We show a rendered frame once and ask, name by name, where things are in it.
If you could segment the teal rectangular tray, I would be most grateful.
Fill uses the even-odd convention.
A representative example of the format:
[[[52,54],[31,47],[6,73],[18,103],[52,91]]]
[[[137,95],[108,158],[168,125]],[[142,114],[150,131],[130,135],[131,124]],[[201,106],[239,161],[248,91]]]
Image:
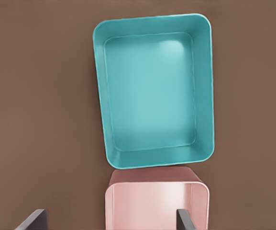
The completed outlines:
[[[108,163],[202,162],[215,148],[212,31],[199,13],[105,20],[93,32]]]

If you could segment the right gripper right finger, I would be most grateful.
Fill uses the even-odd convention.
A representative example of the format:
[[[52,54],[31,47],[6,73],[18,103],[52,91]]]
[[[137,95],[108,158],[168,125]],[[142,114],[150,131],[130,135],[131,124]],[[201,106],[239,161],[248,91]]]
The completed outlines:
[[[186,209],[177,209],[177,230],[196,230]]]

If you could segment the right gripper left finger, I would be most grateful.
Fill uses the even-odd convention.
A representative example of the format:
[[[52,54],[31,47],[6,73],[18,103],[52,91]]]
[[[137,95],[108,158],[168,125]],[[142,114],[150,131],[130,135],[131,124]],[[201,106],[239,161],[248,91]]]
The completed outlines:
[[[47,210],[35,210],[15,230],[48,230]]]

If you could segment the pink rectangular tray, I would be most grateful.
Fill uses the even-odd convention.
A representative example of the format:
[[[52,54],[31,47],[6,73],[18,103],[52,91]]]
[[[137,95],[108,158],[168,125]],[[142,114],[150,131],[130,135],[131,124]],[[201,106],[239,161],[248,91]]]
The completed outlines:
[[[207,230],[210,192],[187,166],[115,169],[105,193],[106,230],[176,230],[177,210]]]

